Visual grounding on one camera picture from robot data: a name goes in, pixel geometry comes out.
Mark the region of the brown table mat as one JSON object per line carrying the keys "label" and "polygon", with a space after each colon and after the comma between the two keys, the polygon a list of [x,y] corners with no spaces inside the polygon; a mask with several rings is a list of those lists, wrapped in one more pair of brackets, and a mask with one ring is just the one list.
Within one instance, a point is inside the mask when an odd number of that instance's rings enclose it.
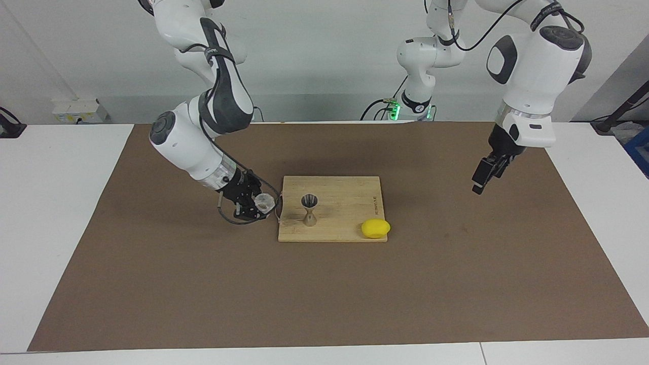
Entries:
{"label": "brown table mat", "polygon": [[544,150],[484,194],[489,123],[252,125],[218,144],[278,187],[379,176],[385,243],[280,243],[133,128],[30,351],[649,337]]}

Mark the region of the black clamp mount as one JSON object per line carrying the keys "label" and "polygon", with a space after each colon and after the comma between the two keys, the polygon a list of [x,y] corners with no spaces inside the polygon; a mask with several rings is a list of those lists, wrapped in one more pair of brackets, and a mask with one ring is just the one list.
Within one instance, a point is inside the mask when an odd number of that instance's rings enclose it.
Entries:
{"label": "black clamp mount", "polygon": [[19,138],[25,129],[25,123],[22,123],[11,111],[0,106],[0,138]]}

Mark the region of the steel cocktail jigger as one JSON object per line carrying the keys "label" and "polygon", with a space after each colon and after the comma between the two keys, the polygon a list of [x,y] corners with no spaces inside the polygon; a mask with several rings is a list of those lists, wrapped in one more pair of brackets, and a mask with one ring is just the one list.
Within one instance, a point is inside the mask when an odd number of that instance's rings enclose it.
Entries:
{"label": "steel cocktail jigger", "polygon": [[318,198],[313,194],[306,194],[301,197],[302,207],[305,209],[305,217],[302,220],[303,224],[307,227],[313,227],[317,224],[317,217],[314,210],[318,205]]}

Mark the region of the yellow lemon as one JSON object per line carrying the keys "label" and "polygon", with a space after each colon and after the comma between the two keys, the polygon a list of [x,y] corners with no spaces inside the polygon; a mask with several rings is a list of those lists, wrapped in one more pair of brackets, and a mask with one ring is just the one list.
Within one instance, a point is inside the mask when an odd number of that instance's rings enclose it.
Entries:
{"label": "yellow lemon", "polygon": [[364,221],[360,225],[360,231],[367,239],[383,239],[387,238],[391,231],[391,224],[383,219],[373,218]]}

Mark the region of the wooden cutting board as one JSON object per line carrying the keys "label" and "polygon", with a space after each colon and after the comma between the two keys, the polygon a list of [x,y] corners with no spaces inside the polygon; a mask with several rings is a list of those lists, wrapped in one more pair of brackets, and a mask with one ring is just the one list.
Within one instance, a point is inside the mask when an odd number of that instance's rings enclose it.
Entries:
{"label": "wooden cutting board", "polygon": [[[313,194],[317,205],[315,226],[303,222],[302,197]],[[387,242],[387,236],[371,239],[362,224],[385,219],[378,176],[289,176],[282,182],[283,208],[278,241],[287,243]]]}

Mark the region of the blue crate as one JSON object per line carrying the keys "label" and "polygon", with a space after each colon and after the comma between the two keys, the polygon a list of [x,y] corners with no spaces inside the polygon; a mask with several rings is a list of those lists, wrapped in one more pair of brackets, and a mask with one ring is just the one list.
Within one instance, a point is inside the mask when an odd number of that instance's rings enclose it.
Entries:
{"label": "blue crate", "polygon": [[649,125],[625,143],[623,149],[649,179]]}

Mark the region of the white wall socket box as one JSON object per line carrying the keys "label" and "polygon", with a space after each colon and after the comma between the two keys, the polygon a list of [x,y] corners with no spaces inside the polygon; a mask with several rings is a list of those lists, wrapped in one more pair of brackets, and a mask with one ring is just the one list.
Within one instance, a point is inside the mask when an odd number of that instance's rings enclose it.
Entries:
{"label": "white wall socket box", "polygon": [[98,99],[77,99],[74,101],[53,101],[52,114],[59,123],[102,124],[110,123],[111,116]]}

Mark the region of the black stand leg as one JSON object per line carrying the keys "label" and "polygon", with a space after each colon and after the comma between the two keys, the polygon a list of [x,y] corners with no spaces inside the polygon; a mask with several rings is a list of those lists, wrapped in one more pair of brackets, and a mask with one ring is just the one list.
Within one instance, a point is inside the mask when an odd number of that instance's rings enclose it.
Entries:
{"label": "black stand leg", "polygon": [[642,106],[649,101],[649,80],[643,83],[626,101],[613,113],[589,121],[598,135],[610,136],[614,133],[612,128],[619,125],[619,119],[628,111]]}

